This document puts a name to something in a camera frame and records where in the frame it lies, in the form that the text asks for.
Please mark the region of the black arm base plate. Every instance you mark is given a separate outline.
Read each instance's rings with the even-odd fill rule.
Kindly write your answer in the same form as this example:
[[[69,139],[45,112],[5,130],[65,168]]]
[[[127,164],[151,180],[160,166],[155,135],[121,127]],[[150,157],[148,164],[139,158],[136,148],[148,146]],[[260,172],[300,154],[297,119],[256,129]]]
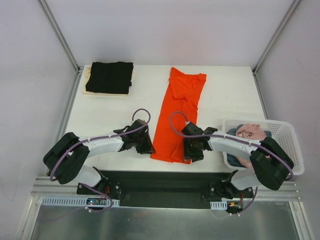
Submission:
[[[122,207],[209,209],[229,173],[104,170],[104,191]]]

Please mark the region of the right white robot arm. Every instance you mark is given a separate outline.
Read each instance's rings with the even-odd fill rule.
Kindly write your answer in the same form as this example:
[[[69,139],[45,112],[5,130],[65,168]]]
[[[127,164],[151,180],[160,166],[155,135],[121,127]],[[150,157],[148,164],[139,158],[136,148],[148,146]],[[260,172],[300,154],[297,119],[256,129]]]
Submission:
[[[251,163],[251,168],[234,170],[227,179],[214,186],[214,192],[220,197],[232,199],[243,190],[258,186],[277,191],[294,175],[293,161],[271,137],[245,139],[213,127],[201,129],[193,122],[189,122],[181,132],[185,160],[199,161],[204,158],[203,151],[216,151]]]

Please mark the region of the pink t shirt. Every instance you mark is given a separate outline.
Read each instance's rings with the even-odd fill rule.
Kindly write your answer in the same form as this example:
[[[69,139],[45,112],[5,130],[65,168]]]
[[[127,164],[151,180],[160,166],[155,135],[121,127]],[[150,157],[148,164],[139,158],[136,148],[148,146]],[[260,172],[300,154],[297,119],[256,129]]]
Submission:
[[[249,140],[259,140],[262,141],[267,137],[267,134],[261,129],[259,124],[244,124],[239,127],[235,132],[236,137],[249,139]],[[253,166],[249,160],[242,157],[235,157],[241,165],[246,168],[252,169]]]

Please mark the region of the orange t shirt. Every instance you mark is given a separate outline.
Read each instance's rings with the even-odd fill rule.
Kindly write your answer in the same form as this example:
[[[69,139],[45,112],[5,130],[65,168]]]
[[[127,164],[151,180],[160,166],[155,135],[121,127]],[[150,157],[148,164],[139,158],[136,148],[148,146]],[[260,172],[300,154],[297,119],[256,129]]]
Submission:
[[[162,102],[150,158],[169,163],[190,164],[184,160],[183,137],[178,135],[187,121],[194,124],[198,118],[198,104],[207,81],[207,75],[186,74],[171,68],[169,84]]]

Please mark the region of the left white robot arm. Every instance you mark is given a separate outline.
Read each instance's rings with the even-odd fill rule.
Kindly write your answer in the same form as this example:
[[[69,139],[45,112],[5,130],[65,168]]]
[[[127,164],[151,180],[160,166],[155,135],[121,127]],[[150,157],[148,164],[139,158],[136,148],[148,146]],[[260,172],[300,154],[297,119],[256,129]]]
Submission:
[[[149,126],[141,119],[108,135],[80,138],[68,132],[45,154],[43,163],[51,172],[51,180],[61,185],[76,181],[99,195],[106,188],[104,177],[96,167],[86,166],[85,161],[101,154],[123,152],[131,148],[141,155],[156,152]]]

